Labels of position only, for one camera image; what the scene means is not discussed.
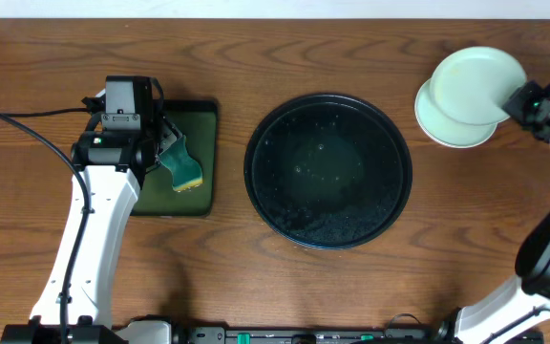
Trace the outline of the yellow green sponge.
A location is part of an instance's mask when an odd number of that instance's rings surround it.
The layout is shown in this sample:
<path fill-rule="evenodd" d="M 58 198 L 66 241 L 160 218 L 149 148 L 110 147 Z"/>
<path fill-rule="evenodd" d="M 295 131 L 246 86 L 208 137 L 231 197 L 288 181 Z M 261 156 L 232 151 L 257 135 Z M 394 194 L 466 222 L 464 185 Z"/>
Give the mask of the yellow green sponge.
<path fill-rule="evenodd" d="M 171 173 L 172 189 L 181 192 L 203 183 L 201 165 L 188 153 L 182 136 L 159 154 L 160 163 Z"/>

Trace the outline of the mint green plate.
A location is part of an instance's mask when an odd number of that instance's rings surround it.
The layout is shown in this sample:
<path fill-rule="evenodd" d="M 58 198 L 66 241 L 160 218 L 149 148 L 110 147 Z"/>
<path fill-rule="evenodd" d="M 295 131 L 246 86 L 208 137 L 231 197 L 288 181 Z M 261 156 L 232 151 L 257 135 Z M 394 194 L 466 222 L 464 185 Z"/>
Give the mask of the mint green plate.
<path fill-rule="evenodd" d="M 451 148 L 465 149 L 487 141 L 497 130 L 496 124 L 474 126 L 447 117 L 430 97 L 431 81 L 419 88 L 414 113 L 422 131 L 433 141 Z"/>
<path fill-rule="evenodd" d="M 504 103 L 527 81 L 521 64 L 505 51 L 471 47 L 447 56 L 435 68 L 429 95 L 447 117 L 473 126 L 509 118 Z"/>

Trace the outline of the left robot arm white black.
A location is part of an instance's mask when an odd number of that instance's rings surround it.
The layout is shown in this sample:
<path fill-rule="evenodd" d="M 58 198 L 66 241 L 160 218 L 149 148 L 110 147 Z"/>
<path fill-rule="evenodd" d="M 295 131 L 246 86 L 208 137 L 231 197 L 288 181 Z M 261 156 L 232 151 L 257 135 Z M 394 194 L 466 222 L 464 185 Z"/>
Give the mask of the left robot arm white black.
<path fill-rule="evenodd" d="M 180 343 L 183 334 L 147 316 L 113 330 L 112 290 L 121 241 L 140 185 L 126 165 L 61 158 L 74 174 L 73 200 L 50 280 L 25 325 L 4 343 Z"/>

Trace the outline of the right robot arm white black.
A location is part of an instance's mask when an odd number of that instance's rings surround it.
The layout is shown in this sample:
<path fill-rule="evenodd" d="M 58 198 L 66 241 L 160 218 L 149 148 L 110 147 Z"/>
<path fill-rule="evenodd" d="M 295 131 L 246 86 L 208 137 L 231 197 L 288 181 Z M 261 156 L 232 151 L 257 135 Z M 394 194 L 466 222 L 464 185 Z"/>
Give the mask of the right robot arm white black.
<path fill-rule="evenodd" d="M 550 83 L 529 81 L 503 109 L 535 139 L 550 146 Z M 472 306 L 455 310 L 433 334 L 433 343 L 541 343 L 538 324 L 550 320 L 550 212 L 519 248 L 515 273 Z"/>

